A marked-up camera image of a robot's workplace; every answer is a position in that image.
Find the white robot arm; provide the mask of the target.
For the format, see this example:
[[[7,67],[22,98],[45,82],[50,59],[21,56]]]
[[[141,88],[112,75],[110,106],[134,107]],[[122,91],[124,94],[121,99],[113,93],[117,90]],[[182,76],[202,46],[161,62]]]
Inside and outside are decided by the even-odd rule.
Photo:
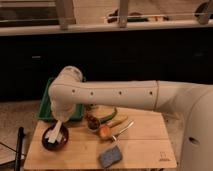
[[[85,82],[64,67],[48,90],[51,109],[63,116],[77,104],[99,104],[181,114],[184,133],[178,171],[213,171],[213,85],[171,81]]]

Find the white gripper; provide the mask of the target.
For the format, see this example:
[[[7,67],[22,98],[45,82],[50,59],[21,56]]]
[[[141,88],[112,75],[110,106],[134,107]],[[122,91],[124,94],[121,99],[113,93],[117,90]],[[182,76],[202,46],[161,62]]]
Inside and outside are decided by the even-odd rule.
[[[56,108],[56,107],[51,108],[53,118],[57,120],[57,123],[49,137],[50,141],[53,141],[53,142],[55,141],[55,139],[57,138],[57,135],[60,132],[62,122],[67,122],[71,118],[71,116],[75,113],[75,109],[76,109],[75,106],[73,106],[69,109],[60,109],[60,108]]]

